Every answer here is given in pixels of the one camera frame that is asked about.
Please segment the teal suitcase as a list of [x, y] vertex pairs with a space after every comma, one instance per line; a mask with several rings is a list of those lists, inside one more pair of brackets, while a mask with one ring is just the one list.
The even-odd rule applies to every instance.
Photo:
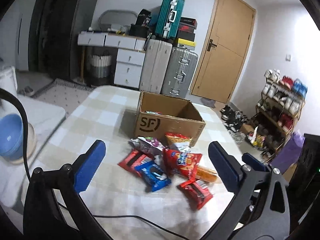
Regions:
[[185, 0], [163, 0], [159, 11], [155, 35], [174, 39], [182, 16]]

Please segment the purple grape gummy bag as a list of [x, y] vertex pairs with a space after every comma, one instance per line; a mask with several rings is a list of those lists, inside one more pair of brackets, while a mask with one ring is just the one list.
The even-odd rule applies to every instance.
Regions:
[[165, 146], [154, 137], [131, 138], [130, 143], [136, 150], [153, 156], [161, 155], [165, 149]]

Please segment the SF cardboard box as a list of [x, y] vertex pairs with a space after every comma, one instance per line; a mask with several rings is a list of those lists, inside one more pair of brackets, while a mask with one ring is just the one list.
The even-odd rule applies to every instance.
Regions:
[[191, 101], [162, 94], [141, 92], [137, 107], [135, 137], [164, 139], [179, 133], [195, 146], [206, 123]]

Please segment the silver suitcase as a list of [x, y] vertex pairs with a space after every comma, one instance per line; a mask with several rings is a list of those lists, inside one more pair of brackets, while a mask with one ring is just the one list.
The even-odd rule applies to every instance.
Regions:
[[198, 55], [195, 52], [189, 49], [172, 48], [161, 94], [184, 99], [197, 61]]

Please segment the red crispy cone snack bag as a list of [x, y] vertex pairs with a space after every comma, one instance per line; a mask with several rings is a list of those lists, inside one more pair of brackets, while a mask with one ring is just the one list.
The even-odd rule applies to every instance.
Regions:
[[165, 148], [163, 160], [167, 172], [177, 173], [189, 180], [194, 181], [197, 173], [197, 166], [202, 158], [200, 153], [180, 152]]

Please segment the black refrigerator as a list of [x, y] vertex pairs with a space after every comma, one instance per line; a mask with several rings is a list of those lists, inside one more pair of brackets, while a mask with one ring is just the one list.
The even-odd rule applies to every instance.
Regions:
[[52, 78], [80, 76], [78, 35], [89, 29], [97, 0], [36, 0], [28, 38], [28, 69]]

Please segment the red wafer pack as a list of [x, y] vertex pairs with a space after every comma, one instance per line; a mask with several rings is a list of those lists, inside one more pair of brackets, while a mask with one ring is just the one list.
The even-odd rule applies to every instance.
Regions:
[[122, 161], [118, 163], [118, 166], [131, 172], [137, 173], [135, 167], [144, 163], [154, 160], [149, 154], [145, 154], [139, 150], [132, 150]]
[[202, 209], [213, 198], [207, 184], [202, 180], [185, 181], [178, 188], [187, 194], [197, 210]]

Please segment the wooden door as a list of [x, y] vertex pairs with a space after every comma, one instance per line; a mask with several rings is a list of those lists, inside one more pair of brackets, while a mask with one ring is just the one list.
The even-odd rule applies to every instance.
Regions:
[[242, 72], [256, 10], [243, 0], [215, 0], [191, 94], [228, 103]]

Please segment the shoe rack with shoes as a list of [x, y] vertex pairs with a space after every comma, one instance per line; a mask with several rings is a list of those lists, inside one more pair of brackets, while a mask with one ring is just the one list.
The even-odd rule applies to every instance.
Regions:
[[300, 119], [308, 87], [300, 79], [281, 76], [279, 70], [268, 69], [261, 98], [255, 106], [256, 114], [248, 125], [247, 140], [261, 151], [263, 162], [270, 162], [293, 134]]

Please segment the beige suitcase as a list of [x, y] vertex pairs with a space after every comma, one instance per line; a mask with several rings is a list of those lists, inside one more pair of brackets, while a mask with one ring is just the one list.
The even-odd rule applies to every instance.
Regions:
[[160, 94], [167, 71], [172, 44], [160, 40], [150, 40], [146, 48], [139, 89]]

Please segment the oval mirror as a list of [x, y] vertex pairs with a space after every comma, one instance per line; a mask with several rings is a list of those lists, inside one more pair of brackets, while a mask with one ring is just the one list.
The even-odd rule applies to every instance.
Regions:
[[130, 10], [107, 10], [98, 20], [101, 31], [124, 31], [130, 29], [137, 20], [137, 13]]

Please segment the stack of shoe boxes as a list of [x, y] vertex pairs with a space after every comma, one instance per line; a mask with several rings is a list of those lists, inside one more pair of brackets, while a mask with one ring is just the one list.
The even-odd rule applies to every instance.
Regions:
[[173, 46], [194, 51], [196, 47], [196, 29], [197, 20], [195, 18], [181, 17]]

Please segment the white red noodle snack bag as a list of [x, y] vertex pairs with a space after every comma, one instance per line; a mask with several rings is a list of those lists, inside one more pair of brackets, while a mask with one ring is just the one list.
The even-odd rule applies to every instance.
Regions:
[[186, 137], [180, 133], [165, 133], [169, 148], [179, 152], [190, 152], [191, 137]]

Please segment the blue Oreo cookie pack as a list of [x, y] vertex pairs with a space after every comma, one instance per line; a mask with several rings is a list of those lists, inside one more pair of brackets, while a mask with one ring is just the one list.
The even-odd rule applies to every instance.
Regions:
[[171, 184], [171, 179], [153, 160], [135, 167], [147, 183], [151, 192], [158, 191]]

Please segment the orange bread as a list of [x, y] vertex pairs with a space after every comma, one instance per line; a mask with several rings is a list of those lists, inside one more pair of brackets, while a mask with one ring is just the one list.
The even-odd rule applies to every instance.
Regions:
[[218, 173], [207, 167], [198, 166], [195, 178], [207, 183], [221, 183]]

